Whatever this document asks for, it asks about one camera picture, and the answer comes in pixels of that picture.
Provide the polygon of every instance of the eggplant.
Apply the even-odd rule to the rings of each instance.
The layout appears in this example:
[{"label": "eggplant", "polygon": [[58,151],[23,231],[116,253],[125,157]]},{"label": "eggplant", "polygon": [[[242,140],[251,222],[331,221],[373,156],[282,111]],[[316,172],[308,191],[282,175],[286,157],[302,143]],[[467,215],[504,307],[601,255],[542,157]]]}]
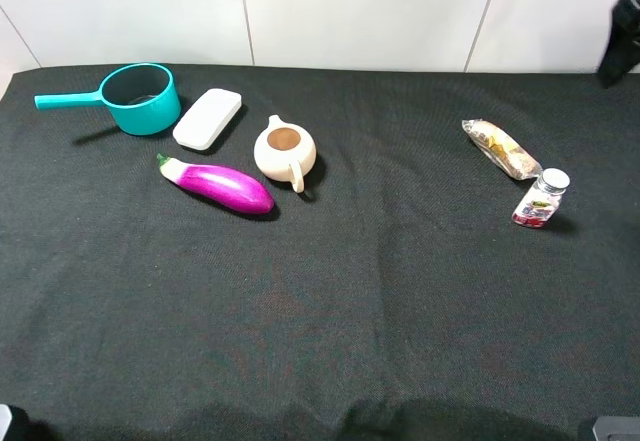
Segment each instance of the eggplant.
[{"label": "eggplant", "polygon": [[224,166],[183,163],[158,154],[160,172],[182,189],[213,199],[244,214],[266,214],[275,204],[269,191],[251,176]]}]

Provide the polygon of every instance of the black object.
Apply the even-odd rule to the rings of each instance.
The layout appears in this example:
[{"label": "black object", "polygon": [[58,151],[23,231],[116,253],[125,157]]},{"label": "black object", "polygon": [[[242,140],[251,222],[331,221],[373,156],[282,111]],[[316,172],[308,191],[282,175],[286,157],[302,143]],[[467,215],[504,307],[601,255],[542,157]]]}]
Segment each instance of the black object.
[{"label": "black object", "polygon": [[[187,101],[243,95],[206,157],[170,132],[78,144],[106,110],[33,108],[112,69],[18,73],[0,101],[0,397],[54,439],[571,441],[635,414],[640,76],[170,66]],[[166,152],[260,176],[274,113],[320,156],[308,202],[264,181],[277,219],[158,172]],[[530,182],[468,140],[480,116],[572,177],[544,229],[511,221]]]},{"label": "black object", "polygon": [[0,441],[24,441],[29,417],[22,409],[0,404]]},{"label": "black object", "polygon": [[603,416],[580,426],[579,441],[640,441],[640,418]]},{"label": "black object", "polygon": [[605,88],[640,63],[640,0],[618,0],[611,10],[609,44],[598,67]]}]

